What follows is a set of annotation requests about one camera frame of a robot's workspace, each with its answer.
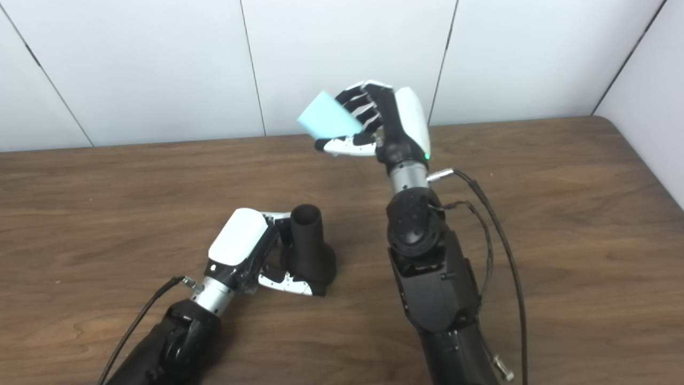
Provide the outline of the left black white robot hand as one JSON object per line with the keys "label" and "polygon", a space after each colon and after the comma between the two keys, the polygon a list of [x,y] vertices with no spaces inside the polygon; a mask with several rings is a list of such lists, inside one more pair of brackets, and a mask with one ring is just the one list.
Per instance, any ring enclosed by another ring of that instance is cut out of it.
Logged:
{"label": "left black white robot hand", "polygon": [[336,254],[323,237],[318,207],[283,213],[243,207],[209,247],[204,273],[235,294],[263,286],[323,297],[337,273]]}

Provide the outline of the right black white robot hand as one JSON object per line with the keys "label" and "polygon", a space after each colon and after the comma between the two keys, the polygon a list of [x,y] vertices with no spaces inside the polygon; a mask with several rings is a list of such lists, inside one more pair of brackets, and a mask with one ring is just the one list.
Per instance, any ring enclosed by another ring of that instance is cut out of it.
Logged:
{"label": "right black white robot hand", "polygon": [[407,161],[429,167],[429,129],[421,102],[409,87],[365,80],[335,97],[323,91],[297,122],[314,139],[317,151],[374,156],[388,169]]}

